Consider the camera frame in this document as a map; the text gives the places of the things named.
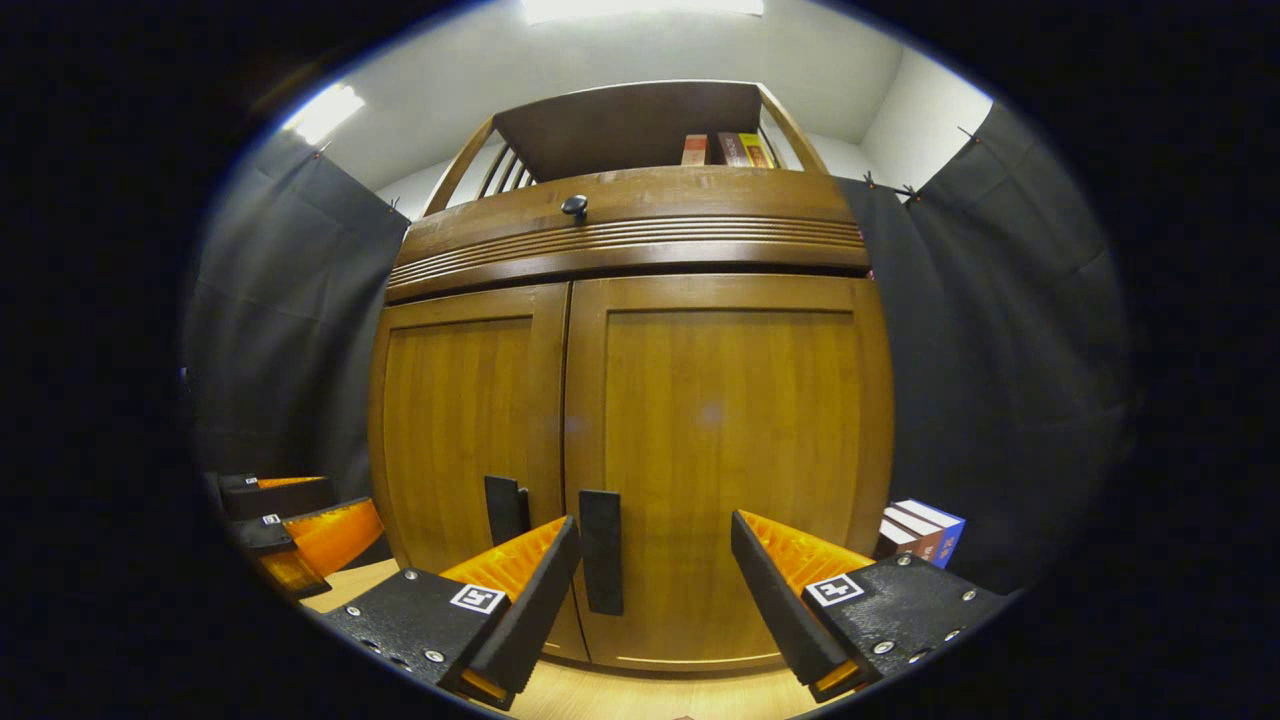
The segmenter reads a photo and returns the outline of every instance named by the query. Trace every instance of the light fixture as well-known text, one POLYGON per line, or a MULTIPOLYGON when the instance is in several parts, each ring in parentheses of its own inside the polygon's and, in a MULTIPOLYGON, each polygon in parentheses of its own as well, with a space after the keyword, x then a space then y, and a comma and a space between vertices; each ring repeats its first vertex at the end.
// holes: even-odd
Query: light fixture
POLYGON ((764 0, 525 0, 529 24, 640 10, 703 10, 763 15, 764 0))
POLYGON ((292 129, 315 145, 364 106, 365 101, 349 86, 332 85, 294 113, 282 129, 292 129))

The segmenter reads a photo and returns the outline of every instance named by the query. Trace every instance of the black fabric backdrop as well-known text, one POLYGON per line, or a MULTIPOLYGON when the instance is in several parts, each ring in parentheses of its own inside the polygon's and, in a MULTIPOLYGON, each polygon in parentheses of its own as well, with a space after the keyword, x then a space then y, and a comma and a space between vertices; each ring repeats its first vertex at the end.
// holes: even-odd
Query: black fabric backdrop
POLYGON ((370 495, 369 363, 408 220, 294 133, 211 206, 183 324, 202 470, 370 495))
POLYGON ((948 570, 1010 592, 1106 480, 1132 351, 1106 234, 1064 164, 998 102, 974 136, 919 200, 837 179, 884 307, 891 501, 965 518, 948 570))

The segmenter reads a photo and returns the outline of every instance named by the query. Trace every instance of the red book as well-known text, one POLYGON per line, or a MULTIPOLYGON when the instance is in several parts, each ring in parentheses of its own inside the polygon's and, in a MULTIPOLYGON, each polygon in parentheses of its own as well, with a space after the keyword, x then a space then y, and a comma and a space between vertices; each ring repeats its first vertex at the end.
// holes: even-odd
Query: red book
POLYGON ((685 136, 685 154, 680 158, 681 165, 705 165, 707 164, 707 136, 705 135, 686 135, 685 136))

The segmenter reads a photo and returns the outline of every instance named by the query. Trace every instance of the wooden cabinet door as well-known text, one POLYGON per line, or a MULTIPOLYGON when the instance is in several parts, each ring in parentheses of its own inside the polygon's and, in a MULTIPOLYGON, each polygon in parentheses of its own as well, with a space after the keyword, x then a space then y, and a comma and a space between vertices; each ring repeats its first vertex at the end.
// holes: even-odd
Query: wooden cabinet door
MULTIPOLYGON (((484 475, 529 488, 534 527, 564 514, 561 400, 568 286, 388 307, 370 387, 374 495, 402 566, 431 573, 493 547, 484 475)), ((547 652, 586 660, 572 597, 547 652)))
POLYGON ((621 496, 620 616, 579 610, 591 661, 781 662, 730 551, 749 510, 870 555, 892 377, 870 281, 664 275, 573 283, 564 491, 621 496))

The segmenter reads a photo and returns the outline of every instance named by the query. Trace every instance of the door handle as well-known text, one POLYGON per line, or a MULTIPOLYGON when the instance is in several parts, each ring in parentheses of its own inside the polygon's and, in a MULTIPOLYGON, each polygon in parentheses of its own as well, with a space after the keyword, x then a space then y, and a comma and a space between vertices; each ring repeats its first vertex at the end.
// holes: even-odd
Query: door handle
POLYGON ((511 478, 484 477, 484 501, 489 511, 489 536, 502 544, 532 529, 529 520, 529 488, 511 478))
POLYGON ((622 615, 622 496, 577 491, 582 532, 582 574, 591 612, 622 615))

